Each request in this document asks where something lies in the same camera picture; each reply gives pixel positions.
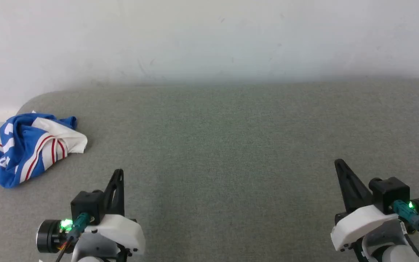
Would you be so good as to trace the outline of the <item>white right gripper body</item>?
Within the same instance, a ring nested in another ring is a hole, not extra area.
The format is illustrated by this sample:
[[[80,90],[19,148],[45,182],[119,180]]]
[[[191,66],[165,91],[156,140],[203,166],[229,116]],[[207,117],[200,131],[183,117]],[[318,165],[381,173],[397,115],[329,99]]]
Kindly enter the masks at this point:
[[[385,215],[374,205],[361,207],[341,219],[331,231],[331,241],[336,251],[363,238],[366,245],[386,242],[402,243],[404,227],[397,214]]]

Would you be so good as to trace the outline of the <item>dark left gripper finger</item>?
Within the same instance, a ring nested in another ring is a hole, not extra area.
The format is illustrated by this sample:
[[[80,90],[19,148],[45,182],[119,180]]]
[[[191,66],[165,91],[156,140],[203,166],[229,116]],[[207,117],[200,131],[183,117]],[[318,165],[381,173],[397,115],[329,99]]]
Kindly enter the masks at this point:
[[[116,169],[104,191],[105,214],[124,216],[124,171]]]

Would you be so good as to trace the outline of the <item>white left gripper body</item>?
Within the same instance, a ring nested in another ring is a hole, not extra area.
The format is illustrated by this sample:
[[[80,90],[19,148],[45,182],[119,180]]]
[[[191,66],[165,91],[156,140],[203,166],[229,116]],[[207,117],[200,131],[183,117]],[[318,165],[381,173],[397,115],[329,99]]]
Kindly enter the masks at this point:
[[[105,215],[99,225],[86,227],[72,253],[73,262],[126,262],[143,255],[146,240],[137,222],[121,215]]]

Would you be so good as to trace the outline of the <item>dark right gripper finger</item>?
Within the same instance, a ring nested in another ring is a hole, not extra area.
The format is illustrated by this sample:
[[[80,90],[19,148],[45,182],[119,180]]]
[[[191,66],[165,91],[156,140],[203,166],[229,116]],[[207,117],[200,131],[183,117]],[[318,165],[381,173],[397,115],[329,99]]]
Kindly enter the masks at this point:
[[[345,212],[350,214],[356,209],[371,205],[371,192],[346,162],[343,159],[336,159],[334,165],[342,192]]]

